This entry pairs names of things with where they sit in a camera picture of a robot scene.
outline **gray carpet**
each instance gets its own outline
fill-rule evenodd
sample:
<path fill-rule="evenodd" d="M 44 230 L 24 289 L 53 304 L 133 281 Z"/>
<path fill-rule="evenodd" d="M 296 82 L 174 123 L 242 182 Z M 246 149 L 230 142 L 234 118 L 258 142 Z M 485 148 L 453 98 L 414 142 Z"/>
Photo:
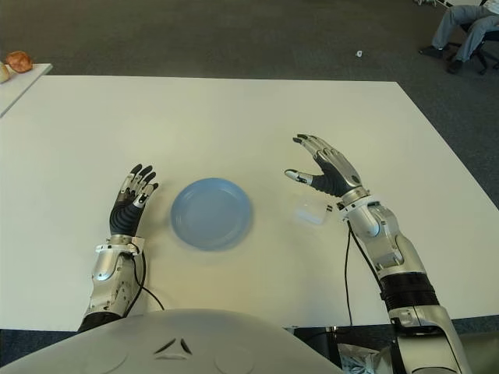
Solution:
<path fill-rule="evenodd" d="M 451 76 L 417 54 L 443 12 L 411 0 L 2 0 L 0 57 L 28 51 L 59 75 L 396 81 L 498 205 L 499 72 L 479 76 L 472 61 Z M 456 323 L 499 330 L 496 316 Z M 384 343 L 386 326 L 363 329 L 351 342 Z M 67 336 L 2 331 L 0 365 Z"/>

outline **black shoe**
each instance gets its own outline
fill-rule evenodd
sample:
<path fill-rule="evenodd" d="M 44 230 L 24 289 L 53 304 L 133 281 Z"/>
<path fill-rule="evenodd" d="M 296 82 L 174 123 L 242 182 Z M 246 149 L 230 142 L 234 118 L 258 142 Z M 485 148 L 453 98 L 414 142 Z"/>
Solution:
<path fill-rule="evenodd" d="M 449 64 L 447 67 L 447 72 L 451 74 L 457 74 L 459 70 L 462 68 L 462 61 L 461 60 L 454 60 Z"/>
<path fill-rule="evenodd" d="M 442 51 L 441 49 L 436 49 L 433 45 L 421 48 L 419 50 L 419 53 L 421 55 L 435 57 L 435 58 L 442 58 L 442 56 L 444 55 L 444 51 Z"/>

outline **chair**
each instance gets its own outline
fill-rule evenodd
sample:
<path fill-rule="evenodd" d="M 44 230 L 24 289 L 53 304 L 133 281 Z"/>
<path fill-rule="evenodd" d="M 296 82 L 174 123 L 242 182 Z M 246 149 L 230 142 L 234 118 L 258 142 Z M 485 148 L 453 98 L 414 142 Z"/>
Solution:
<path fill-rule="evenodd" d="M 480 3 L 480 5 L 483 5 L 486 1 L 487 0 L 482 0 L 482 2 Z M 472 26 L 472 23 L 465 23 L 465 24 L 461 25 L 461 28 L 466 33 L 468 33 L 468 30 L 469 30 L 469 28 L 471 26 Z M 485 59 L 485 57 L 487 57 L 487 58 L 489 58 L 489 59 L 491 59 L 491 60 L 493 60 L 493 61 L 496 62 L 496 64 L 493 66 L 493 69 L 496 69 L 496 70 L 499 69 L 499 58 L 491 55 L 488 52 L 485 52 L 482 49 L 482 47 L 483 47 L 483 45 L 485 44 L 486 41 L 499 41 L 499 31 L 489 31 L 488 33 L 485 33 L 485 35 L 483 36 L 482 41 L 480 42 L 480 44 L 478 45 L 478 47 L 476 47 L 475 51 L 473 51 L 473 53 L 471 54 L 471 57 L 476 56 L 480 60 L 480 62 L 482 63 L 483 69 L 478 72 L 480 75 L 485 74 L 487 72 L 488 67 L 489 67 L 489 65 L 487 64 L 487 60 Z M 451 46 L 454 46 L 454 47 L 461 47 L 460 43 L 448 43 L 448 45 L 451 45 Z M 455 53 L 448 58 L 448 61 L 451 61 L 454 58 L 454 56 L 455 56 Z"/>

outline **blue plastic plate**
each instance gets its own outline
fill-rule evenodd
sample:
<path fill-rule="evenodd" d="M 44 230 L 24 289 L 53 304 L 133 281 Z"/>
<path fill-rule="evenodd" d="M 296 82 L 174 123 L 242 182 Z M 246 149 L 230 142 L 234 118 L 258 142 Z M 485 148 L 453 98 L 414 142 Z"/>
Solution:
<path fill-rule="evenodd" d="M 251 203 L 234 183 L 201 179 L 185 187 L 173 202 L 175 233 L 199 249 L 226 249 L 237 244 L 251 223 Z"/>

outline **person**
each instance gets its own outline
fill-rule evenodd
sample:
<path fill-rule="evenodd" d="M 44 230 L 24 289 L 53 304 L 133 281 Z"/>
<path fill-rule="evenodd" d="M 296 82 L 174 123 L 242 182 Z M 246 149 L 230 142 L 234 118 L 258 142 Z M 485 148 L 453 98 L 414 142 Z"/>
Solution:
<path fill-rule="evenodd" d="M 447 9 L 435 33 L 431 45 L 419 50 L 421 55 L 442 58 L 452 31 L 464 23 L 472 23 L 468 37 L 454 60 L 447 67 L 447 72 L 457 74 L 462 64 L 469 60 L 471 54 L 479 46 L 487 31 L 499 31 L 499 0 L 487 0 L 483 5 L 456 5 Z"/>

